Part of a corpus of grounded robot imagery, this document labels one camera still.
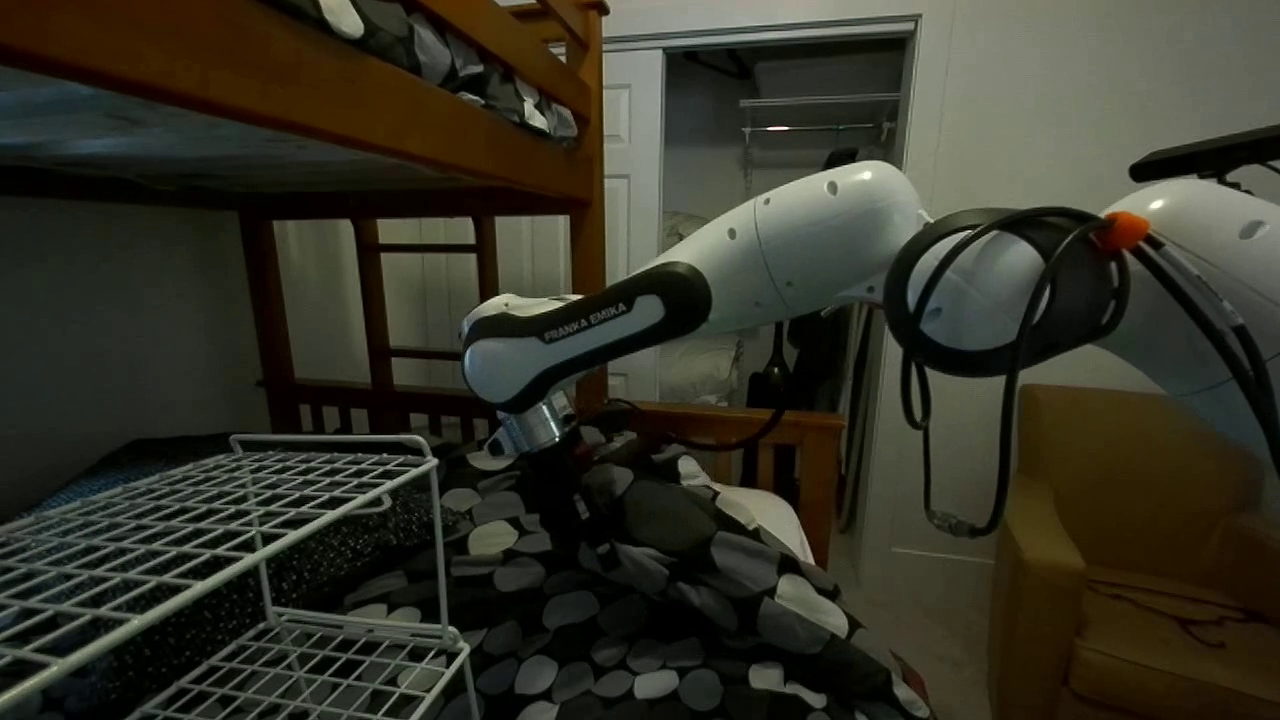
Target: white wall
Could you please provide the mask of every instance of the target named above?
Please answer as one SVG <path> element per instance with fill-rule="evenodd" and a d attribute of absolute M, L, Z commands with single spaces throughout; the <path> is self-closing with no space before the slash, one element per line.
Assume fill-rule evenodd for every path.
<path fill-rule="evenodd" d="M 932 213 L 1043 201 L 1104 210 L 1132 188 L 1125 167 L 1149 147 L 1280 120 L 1272 0 L 610 0 L 607 39 L 901 18 L 921 22 L 902 173 Z M 921 446 L 895 410 L 895 366 L 895 345 L 885 345 L 856 570 L 864 591 L 981 632 L 987 546 L 924 525 Z M 1030 379 L 1150 390 L 1101 353 L 1053 360 Z M 934 467 L 945 507 L 985 511 L 990 383 L 934 383 Z"/>
<path fill-rule="evenodd" d="M 0 516 L 134 436 L 258 429 L 235 222 L 0 201 Z"/>

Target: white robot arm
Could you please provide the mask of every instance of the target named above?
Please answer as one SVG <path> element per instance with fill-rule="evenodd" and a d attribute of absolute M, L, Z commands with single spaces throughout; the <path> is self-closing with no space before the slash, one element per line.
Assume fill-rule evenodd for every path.
<path fill-rule="evenodd" d="M 481 306 L 464 323 L 464 376 L 536 453 L 558 442 L 544 400 L 583 370 L 687 334 L 873 302 L 902 349 L 940 374 L 995 376 L 1006 360 L 1101 345 L 1264 453 L 1277 400 L 1269 379 L 1241 392 L 1241 370 L 1254 376 L 1280 357 L 1280 210 L 1210 182 L 1165 182 L 1107 213 L 1149 222 L 1145 265 L 1101 244 L 1104 222 L 1090 213 L 958 213 L 932 226 L 892 166 L 844 166 L 715 215 L 598 296 Z M 1169 277 L 1232 349 L 1203 342 Z"/>

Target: black cable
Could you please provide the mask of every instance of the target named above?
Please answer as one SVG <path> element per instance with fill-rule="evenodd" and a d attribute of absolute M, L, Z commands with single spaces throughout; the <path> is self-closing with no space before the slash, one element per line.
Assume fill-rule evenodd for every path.
<path fill-rule="evenodd" d="M 851 370 L 846 370 L 844 458 L 841 458 L 841 534 L 851 528 L 856 498 L 860 498 L 860 486 L 864 486 L 864 442 L 867 442 L 867 429 L 860 422 L 867 411 L 867 374 L 873 374 L 875 323 L 878 323 L 878 310 L 867 306 L 864 310 L 864 323 L 856 334 L 856 357 L 851 357 Z"/>
<path fill-rule="evenodd" d="M 1101 595 L 1116 599 L 1116 604 L 1129 604 L 1134 614 L 1149 614 L 1149 618 L 1158 618 L 1169 624 L 1175 624 L 1190 643 L 1200 647 L 1227 647 L 1227 641 L 1210 641 L 1203 638 L 1206 628 L 1235 628 L 1235 624 L 1259 624 L 1254 614 L 1248 609 L 1223 609 L 1214 599 L 1200 599 L 1200 595 L 1172 595 L 1172 591 L 1149 591 L 1149 590 L 1125 590 L 1125 583 L 1113 583 L 1113 590 L 1095 590 Z M 1169 609 L 1154 609 L 1154 604 L 1145 604 L 1129 591 L 1149 591 L 1149 595 L 1172 595 L 1172 599 L 1183 599 L 1183 604 L 1210 604 L 1214 618 L 1179 618 L 1179 614 L 1169 614 Z"/>
<path fill-rule="evenodd" d="M 915 310 L 910 318 L 921 320 L 927 302 L 932 302 L 932 289 L 940 286 L 940 277 L 958 262 L 958 251 L 966 251 L 981 238 L 987 238 L 990 227 L 1006 227 L 1010 222 L 1025 222 L 1025 215 L 1053 215 L 1057 210 L 1030 210 L 1030 213 L 1006 213 L 985 227 L 973 227 L 963 241 L 956 241 L 956 248 L 932 268 L 932 277 L 924 279 L 921 296 L 915 296 Z M 1019 318 L 1019 330 L 1015 330 L 1015 342 L 1010 342 L 1010 353 L 1006 353 L 1006 374 L 1002 374 L 1002 398 L 999 398 L 999 462 L 995 462 L 995 491 L 990 491 L 990 507 L 987 507 L 987 519 L 985 525 L 973 525 L 973 519 L 958 519 L 952 511 L 934 511 L 932 503 L 932 432 L 927 432 L 927 422 L 932 422 L 932 392 L 927 392 L 927 374 L 921 360 L 910 360 L 902 353 L 902 374 L 901 374 L 901 400 L 902 400 L 902 418 L 909 423 L 921 432 L 921 446 L 924 446 L 924 516 L 932 528 L 947 534 L 947 536 L 990 536 L 999 528 L 999 516 L 1002 516 L 1002 503 L 1006 503 L 1006 481 L 1010 481 L 1010 411 L 1015 411 L 1015 379 L 1019 379 L 1019 370 L 1025 370 L 1025 353 L 1028 353 L 1028 336 L 1030 336 L 1030 323 L 1035 323 L 1035 313 L 1038 313 L 1038 302 L 1053 294 L 1053 279 L 1057 279 L 1057 268 L 1064 265 L 1068 248 L 1081 244 L 1095 226 L 1081 226 L 1077 234 L 1068 234 L 1053 256 L 1043 262 L 1043 272 L 1025 306 L 1025 318 Z M 1104 334 L 1120 323 L 1125 318 L 1125 306 L 1129 306 L 1129 268 L 1125 262 L 1113 265 L 1116 268 L 1116 294 L 1113 294 L 1113 313 L 1104 318 Z"/>
<path fill-rule="evenodd" d="M 703 446 L 703 442 L 683 442 L 679 436 L 674 446 L 687 446 L 687 449 L 698 449 L 698 453 L 739 453 L 739 449 L 759 446 L 789 418 L 789 379 L 791 379 L 791 374 L 789 374 L 783 323 L 771 330 L 771 353 L 769 353 L 765 374 L 771 374 L 780 383 L 771 392 L 771 411 L 757 432 L 746 432 L 739 442 L 720 442 L 720 446 Z"/>
<path fill-rule="evenodd" d="M 1190 294 L 1165 268 L 1172 262 L 1165 262 L 1165 244 L 1150 238 L 1149 244 L 1132 248 L 1132 256 L 1154 277 L 1154 286 L 1179 306 L 1179 313 L 1189 313 L 1189 320 L 1200 330 L 1200 336 L 1210 345 L 1210 353 L 1227 366 L 1243 404 L 1251 410 L 1264 442 L 1269 442 L 1269 458 L 1272 467 L 1280 467 L 1280 418 L 1277 418 L 1277 392 L 1272 392 L 1272 376 L 1269 366 L 1254 349 L 1254 342 L 1248 336 L 1243 323 L 1232 323 L 1232 336 L 1190 302 Z"/>

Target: white wire rack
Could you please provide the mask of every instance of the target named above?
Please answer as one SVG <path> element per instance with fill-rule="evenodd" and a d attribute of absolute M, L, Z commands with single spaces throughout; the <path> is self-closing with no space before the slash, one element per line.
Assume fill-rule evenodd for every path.
<path fill-rule="evenodd" d="M 422 476 L 432 486 L 434 553 L 442 553 L 434 462 L 420 436 L 235 436 L 225 458 L 3 525 L 0 716 L 252 570 L 263 575 L 268 604 L 258 632 L 276 641 L 301 638 L 301 653 L 316 653 L 325 628 L 331 638 L 334 624 L 308 614 L 278 618 L 263 561 L 346 511 L 379 507 L 390 488 Z M 420 641 L 434 661 L 442 653 L 464 663 L 464 643 L 446 641 L 456 632 L 446 628 L 442 561 L 434 570 L 438 628 L 388 628 Z"/>
<path fill-rule="evenodd" d="M 289 609 L 148 701 L 134 720 L 417 720 L 456 682 L 464 661 L 468 643 L 452 628 Z"/>

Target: wooden bunk bed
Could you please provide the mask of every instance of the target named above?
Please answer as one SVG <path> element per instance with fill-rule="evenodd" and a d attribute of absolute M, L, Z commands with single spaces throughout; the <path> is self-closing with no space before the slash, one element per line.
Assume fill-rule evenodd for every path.
<path fill-rule="evenodd" d="M 390 360 L 446 360 L 452 353 L 388 342 L 379 256 L 390 248 L 379 244 L 377 222 L 464 215 L 471 244 L 446 244 L 442 251 L 471 251 L 481 296 L 490 296 L 498 294 L 497 215 L 569 215 L 572 289 L 604 289 L 604 0 L 536 0 L 529 9 L 417 0 L 417 9 L 564 103 L 580 136 L 544 145 L 497 114 L 343 50 L 258 0 L 0 0 L 3 125 L 38 125 L 60 109 L 109 109 L 102 128 L 121 128 L 121 136 L 84 145 L 80 125 L 51 125 L 38 128 L 51 136 L 36 131 L 31 145 L 3 145 L 0 191 L 240 213 L 272 429 L 396 432 L 456 423 L 464 436 L 481 436 L 489 410 L 459 392 L 405 390 L 390 376 Z M 209 136 L 226 153 L 183 161 Z M 350 222 L 367 383 L 296 376 L 276 222 Z M 604 374 L 580 383 L 580 404 L 598 400 Z M 644 410 L 647 429 L 679 429 L 698 442 L 746 436 L 765 418 Z M 794 449 L 798 519 L 817 561 L 827 561 L 841 422 L 789 411 L 759 449 Z"/>

